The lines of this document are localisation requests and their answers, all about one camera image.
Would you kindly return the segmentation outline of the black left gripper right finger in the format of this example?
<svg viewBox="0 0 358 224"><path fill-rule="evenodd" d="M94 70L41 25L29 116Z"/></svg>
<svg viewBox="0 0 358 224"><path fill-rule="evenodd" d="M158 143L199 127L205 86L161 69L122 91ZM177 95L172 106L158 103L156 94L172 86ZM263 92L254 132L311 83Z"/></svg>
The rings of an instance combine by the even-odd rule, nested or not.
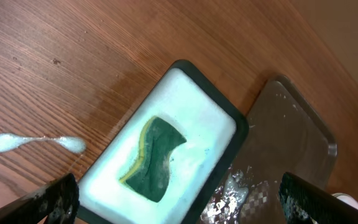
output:
<svg viewBox="0 0 358 224"><path fill-rule="evenodd" d="M287 224L355 224L358 210L295 174L285 172L279 187Z"/></svg>

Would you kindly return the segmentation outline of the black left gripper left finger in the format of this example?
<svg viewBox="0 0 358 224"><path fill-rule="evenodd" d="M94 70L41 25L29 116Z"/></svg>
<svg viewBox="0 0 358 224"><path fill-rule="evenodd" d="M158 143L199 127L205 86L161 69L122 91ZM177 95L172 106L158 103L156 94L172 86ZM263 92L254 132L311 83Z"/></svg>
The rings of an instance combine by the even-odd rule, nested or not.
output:
<svg viewBox="0 0 358 224"><path fill-rule="evenodd" d="M0 223L73 224L80 206L75 176L67 173L0 208Z"/></svg>

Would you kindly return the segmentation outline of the small white plate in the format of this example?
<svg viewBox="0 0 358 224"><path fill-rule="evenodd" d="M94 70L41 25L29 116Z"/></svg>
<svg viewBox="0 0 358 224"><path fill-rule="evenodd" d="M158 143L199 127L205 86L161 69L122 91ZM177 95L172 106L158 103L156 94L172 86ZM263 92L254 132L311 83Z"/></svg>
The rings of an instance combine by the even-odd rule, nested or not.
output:
<svg viewBox="0 0 358 224"><path fill-rule="evenodd" d="M353 197L351 197L350 195L344 194L344 193L335 193L335 194L333 194L333 197L336 197L338 200L340 200L340 201L342 201L358 210L358 201L356 199L354 199Z"/></svg>

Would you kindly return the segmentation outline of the green yellow sponge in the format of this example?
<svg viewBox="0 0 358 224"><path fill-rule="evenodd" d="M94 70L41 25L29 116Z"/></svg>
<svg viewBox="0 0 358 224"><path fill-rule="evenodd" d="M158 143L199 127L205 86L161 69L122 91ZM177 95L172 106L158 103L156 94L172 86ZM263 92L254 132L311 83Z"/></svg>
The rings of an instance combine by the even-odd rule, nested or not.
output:
<svg viewBox="0 0 358 224"><path fill-rule="evenodd" d="M161 201L170 181L170 156L184 143L186 138L170 123L151 117L140 132L135 162L120 183L148 200Z"/></svg>

